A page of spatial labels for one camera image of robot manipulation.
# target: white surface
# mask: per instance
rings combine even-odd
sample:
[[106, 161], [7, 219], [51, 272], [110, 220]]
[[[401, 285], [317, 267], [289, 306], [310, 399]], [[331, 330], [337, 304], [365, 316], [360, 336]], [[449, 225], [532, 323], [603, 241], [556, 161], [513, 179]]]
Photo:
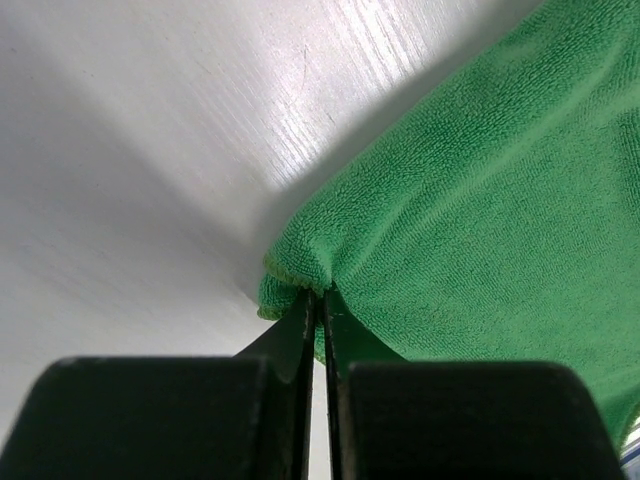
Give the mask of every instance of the white surface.
[[636, 421], [626, 441], [626, 448], [622, 452], [622, 470], [629, 480], [640, 480], [640, 457], [628, 460], [632, 455], [640, 452], [640, 418]]
[[58, 357], [249, 343], [290, 214], [539, 1], [1, 2], [0, 439]]

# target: black object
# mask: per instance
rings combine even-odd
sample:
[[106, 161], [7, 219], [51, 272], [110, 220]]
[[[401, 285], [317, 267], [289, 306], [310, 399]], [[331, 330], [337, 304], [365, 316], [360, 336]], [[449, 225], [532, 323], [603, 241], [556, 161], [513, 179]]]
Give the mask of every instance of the black object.
[[624, 478], [569, 370], [405, 362], [333, 290], [323, 301], [301, 293], [235, 358], [54, 364], [0, 457], [0, 480], [306, 478], [320, 319], [335, 480]]

